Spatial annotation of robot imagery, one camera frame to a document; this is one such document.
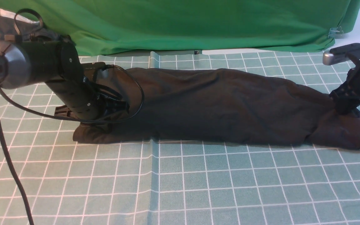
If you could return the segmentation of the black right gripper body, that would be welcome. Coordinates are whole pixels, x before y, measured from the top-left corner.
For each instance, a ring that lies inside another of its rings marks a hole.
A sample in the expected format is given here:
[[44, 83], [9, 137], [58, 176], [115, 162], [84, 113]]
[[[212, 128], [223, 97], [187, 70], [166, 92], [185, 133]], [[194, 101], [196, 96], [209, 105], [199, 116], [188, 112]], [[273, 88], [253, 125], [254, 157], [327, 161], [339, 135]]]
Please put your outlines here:
[[329, 96], [338, 114], [348, 114], [360, 106], [360, 68], [350, 69], [346, 81]]

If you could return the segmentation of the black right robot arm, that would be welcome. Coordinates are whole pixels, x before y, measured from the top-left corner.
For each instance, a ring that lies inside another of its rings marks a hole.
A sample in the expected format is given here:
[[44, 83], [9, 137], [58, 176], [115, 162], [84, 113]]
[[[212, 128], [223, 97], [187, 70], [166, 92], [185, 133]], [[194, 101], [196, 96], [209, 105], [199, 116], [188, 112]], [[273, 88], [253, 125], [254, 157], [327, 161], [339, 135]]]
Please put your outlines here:
[[348, 114], [360, 106], [360, 43], [335, 47], [323, 55], [324, 65], [335, 65], [350, 60], [355, 67], [347, 73], [347, 78], [330, 93], [338, 114]]

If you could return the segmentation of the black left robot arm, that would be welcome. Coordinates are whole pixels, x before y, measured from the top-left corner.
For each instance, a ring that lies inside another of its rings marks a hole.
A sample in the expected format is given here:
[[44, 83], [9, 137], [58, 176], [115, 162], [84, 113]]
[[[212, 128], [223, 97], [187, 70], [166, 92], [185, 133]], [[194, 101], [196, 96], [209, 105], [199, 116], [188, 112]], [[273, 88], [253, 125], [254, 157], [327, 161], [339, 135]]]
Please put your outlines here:
[[64, 103], [54, 119], [107, 124], [118, 112], [129, 112], [121, 94], [93, 81], [92, 73], [108, 66], [81, 64], [75, 46], [64, 41], [0, 41], [0, 91], [45, 83]]

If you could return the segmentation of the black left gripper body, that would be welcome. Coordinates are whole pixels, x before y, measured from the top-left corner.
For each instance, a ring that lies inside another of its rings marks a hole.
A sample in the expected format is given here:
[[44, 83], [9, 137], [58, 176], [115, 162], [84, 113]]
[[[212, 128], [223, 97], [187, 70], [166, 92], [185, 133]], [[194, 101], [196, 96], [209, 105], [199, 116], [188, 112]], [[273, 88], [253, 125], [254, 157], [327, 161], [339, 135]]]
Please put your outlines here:
[[83, 64], [84, 74], [74, 78], [54, 80], [54, 93], [63, 102], [54, 115], [82, 121], [108, 121], [116, 112], [128, 113], [129, 104], [107, 86], [96, 83], [99, 73], [108, 73], [103, 62]]

